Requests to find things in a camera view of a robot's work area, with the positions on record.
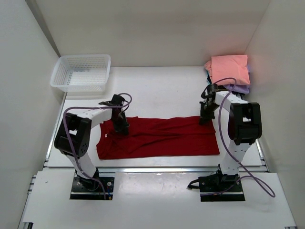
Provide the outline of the red t shirt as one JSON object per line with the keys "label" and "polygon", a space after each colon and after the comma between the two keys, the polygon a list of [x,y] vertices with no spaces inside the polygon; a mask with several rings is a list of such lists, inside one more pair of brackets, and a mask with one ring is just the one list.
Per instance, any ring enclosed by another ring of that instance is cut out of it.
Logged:
{"label": "red t shirt", "polygon": [[100,160],[158,156],[213,156],[219,148],[212,122],[198,116],[170,119],[128,117],[128,135],[115,132],[112,121],[100,125],[96,145]]}

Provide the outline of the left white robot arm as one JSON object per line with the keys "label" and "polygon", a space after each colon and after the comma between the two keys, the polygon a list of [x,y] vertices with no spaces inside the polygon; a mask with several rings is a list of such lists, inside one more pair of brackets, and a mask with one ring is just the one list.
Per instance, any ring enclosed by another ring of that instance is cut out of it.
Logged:
{"label": "left white robot arm", "polygon": [[124,113],[125,105],[103,105],[98,107],[69,107],[62,115],[62,122],[54,140],[54,147],[73,164],[80,183],[89,191],[104,189],[99,172],[89,154],[91,130],[112,121],[114,130],[128,134],[129,124]]}

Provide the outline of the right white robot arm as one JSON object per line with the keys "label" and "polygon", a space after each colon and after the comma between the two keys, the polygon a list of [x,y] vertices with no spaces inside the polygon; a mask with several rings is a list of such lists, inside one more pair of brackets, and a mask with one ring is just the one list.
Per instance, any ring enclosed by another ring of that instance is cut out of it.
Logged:
{"label": "right white robot arm", "polygon": [[215,118],[215,110],[225,109],[229,113],[228,136],[230,144],[217,171],[209,176],[191,181],[188,189],[198,189],[200,196],[208,200],[217,197],[244,200],[244,192],[239,176],[239,166],[247,150],[262,135],[260,105],[249,103],[222,90],[215,83],[208,85],[201,94],[200,125]]}

